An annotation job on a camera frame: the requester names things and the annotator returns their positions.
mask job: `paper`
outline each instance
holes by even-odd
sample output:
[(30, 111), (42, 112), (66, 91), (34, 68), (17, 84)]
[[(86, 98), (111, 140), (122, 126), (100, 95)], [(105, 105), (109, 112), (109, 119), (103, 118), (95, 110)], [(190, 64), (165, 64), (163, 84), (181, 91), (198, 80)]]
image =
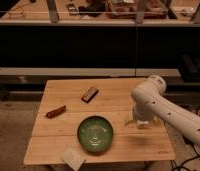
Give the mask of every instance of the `paper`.
[(79, 170), (80, 166), (85, 161), (85, 158), (72, 148), (67, 148), (67, 150), (63, 153), (61, 159), (74, 171)]

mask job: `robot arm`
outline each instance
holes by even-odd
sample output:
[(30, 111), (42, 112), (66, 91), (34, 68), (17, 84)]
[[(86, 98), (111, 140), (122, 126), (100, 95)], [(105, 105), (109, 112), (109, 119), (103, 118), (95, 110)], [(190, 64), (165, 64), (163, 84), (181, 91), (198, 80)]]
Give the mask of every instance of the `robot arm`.
[(134, 117), (140, 121), (148, 121), (152, 119), (153, 113), (200, 147), (200, 117), (162, 97), (165, 89), (164, 79), (156, 75), (134, 88)]

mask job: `cabinet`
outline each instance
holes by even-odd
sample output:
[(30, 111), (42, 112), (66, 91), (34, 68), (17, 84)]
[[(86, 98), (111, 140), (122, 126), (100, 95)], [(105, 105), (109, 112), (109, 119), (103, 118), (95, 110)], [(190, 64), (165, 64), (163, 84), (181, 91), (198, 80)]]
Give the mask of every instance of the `cabinet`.
[(20, 0), (0, 18), (0, 75), (178, 75), (180, 55), (200, 56), (200, 0), (165, 2), (165, 18), (145, 17), (141, 4), (114, 19), (69, 14), (66, 4), (85, 0)]

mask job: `floor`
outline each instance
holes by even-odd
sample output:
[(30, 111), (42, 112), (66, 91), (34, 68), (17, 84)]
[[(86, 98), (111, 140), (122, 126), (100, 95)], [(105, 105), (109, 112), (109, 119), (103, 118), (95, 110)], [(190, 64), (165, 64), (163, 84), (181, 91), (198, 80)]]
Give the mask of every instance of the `floor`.
[[(23, 158), (32, 127), (35, 121), (38, 107), (40, 105), (42, 92), (25, 93), (11, 92), (4, 96), (0, 92), (0, 171), (46, 171), (49, 168), (42, 166), (25, 166)], [(191, 104), (192, 107), (200, 104), (199, 96), (181, 97), (177, 95), (167, 96), (169, 100), (175, 100), (178, 104)], [(193, 149), (185, 144), (182, 135), (173, 127), (166, 125), (170, 139), (172, 141), (177, 164), (195, 156)], [(200, 171), (200, 159), (188, 162), (186, 165), (190, 170)], [(144, 163), (127, 163), (116, 165), (82, 166), (80, 170), (105, 170), (105, 171), (134, 171), (144, 167)], [(54, 166), (55, 170), (71, 170), (68, 166)], [(169, 171), (171, 170), (170, 161), (154, 162), (145, 170), (149, 171)]]

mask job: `wooden table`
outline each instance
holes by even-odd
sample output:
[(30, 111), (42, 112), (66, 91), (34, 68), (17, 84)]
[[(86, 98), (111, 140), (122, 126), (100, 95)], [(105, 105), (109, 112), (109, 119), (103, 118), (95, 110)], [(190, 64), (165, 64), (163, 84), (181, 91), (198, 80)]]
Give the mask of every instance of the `wooden table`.
[[(131, 90), (145, 79), (81, 79), (51, 80), (46, 84), (33, 132), (25, 154), (26, 165), (63, 164), (61, 155), (68, 147), (82, 154), (85, 163), (115, 163), (173, 160), (175, 155), (164, 127), (157, 119), (147, 129), (137, 129), (136, 123), (125, 125), (131, 114)], [(99, 93), (89, 102), (81, 100), (91, 86)], [(67, 111), (48, 119), (45, 114), (62, 105)], [(76, 133), (83, 119), (101, 115), (112, 123), (114, 139), (102, 155), (91, 155), (80, 146)]]

